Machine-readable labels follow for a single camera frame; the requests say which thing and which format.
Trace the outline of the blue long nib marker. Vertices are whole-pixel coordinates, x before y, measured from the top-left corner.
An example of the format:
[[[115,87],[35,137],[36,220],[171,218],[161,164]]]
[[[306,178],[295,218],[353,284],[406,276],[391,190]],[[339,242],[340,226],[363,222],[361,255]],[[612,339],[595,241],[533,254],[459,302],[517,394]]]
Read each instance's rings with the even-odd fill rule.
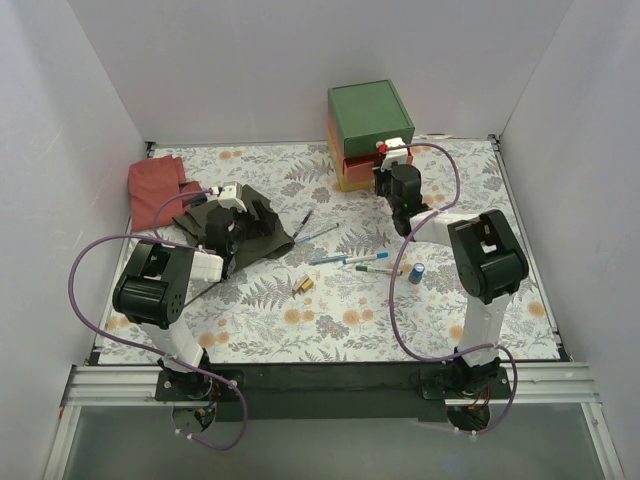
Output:
[[[321,229],[319,229],[319,230],[317,230],[317,231],[315,231],[315,232],[313,232],[311,234],[308,234],[306,236],[297,238],[295,243],[296,244],[302,244],[302,243],[309,242],[309,241],[311,241],[311,240],[313,240],[313,239],[315,239],[317,237],[320,237],[322,235],[325,235],[326,233],[329,233],[329,232],[331,232],[333,230],[336,230],[337,228],[339,228],[339,226],[340,226],[340,224],[337,223],[337,222],[336,223],[332,223],[332,224],[327,225],[327,226],[325,226],[325,227],[323,227],[323,228],[321,228]]]

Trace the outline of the red drawer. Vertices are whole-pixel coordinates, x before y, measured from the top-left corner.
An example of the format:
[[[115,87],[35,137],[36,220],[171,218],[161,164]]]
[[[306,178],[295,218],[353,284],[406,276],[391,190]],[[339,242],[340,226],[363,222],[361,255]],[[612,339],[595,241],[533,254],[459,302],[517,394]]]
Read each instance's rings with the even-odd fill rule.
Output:
[[[349,157],[342,161],[342,175],[348,184],[364,183],[374,180],[373,168],[380,159],[377,154]]]

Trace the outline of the yellow bottom drawer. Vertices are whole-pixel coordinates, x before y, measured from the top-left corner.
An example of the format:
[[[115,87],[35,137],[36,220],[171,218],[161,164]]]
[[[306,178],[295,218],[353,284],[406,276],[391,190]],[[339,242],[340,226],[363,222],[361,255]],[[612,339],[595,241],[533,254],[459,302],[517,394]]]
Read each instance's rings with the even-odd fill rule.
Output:
[[[353,191],[359,191],[359,190],[370,190],[374,187],[374,181],[373,180],[368,180],[368,181],[363,181],[363,182],[346,182],[346,181],[340,181],[339,182],[339,186],[340,189],[343,192],[353,192]]]

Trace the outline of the tan eraser block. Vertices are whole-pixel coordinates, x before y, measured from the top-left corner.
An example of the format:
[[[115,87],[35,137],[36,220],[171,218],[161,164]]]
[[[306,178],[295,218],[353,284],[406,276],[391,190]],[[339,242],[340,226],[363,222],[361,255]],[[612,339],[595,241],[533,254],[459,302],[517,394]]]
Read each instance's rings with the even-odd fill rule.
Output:
[[[310,290],[313,286],[313,280],[308,275],[304,275],[293,285],[292,292],[294,295],[300,292],[304,293]]]

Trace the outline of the green red yellow drawer box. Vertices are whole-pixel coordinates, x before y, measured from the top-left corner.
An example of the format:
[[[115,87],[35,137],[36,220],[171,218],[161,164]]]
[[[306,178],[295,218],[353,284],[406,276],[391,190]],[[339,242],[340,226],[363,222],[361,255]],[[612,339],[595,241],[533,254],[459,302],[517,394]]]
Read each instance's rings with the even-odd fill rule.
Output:
[[[345,158],[378,154],[379,141],[413,139],[414,123],[390,79],[330,88],[327,101],[328,147],[338,183],[345,181]]]

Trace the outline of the small blue cylinder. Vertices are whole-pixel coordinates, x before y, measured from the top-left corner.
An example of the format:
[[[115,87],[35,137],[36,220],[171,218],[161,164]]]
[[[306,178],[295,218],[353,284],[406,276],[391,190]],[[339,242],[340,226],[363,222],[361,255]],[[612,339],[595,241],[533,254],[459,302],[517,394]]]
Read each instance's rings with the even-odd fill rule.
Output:
[[[408,276],[410,283],[417,285],[422,281],[425,272],[425,266],[422,263],[415,263],[412,266],[412,270]]]

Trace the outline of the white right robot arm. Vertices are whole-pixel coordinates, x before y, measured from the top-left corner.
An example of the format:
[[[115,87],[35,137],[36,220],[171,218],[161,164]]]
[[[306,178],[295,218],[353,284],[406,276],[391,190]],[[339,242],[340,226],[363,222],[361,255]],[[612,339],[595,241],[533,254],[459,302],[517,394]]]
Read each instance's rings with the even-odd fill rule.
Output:
[[[497,343],[506,308],[528,277],[529,263],[500,210],[480,214],[436,211],[420,199],[421,174],[410,165],[373,169],[375,192],[387,200],[396,231],[411,242],[452,250],[467,295],[463,334],[448,361],[445,385],[475,397],[498,375]]]

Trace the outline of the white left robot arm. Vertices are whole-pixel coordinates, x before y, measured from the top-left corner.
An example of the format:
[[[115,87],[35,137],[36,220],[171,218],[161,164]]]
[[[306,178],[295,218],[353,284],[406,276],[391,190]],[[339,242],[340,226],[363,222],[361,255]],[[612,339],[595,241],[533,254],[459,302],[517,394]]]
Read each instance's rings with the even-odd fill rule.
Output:
[[[208,356],[181,318],[189,282],[219,283],[239,267],[238,252],[247,242],[269,240],[278,215],[263,198],[245,211],[217,206],[205,217],[204,244],[166,246],[137,243],[113,292],[114,309],[151,338],[162,350],[159,365],[171,385],[193,400],[205,398],[214,381]]]

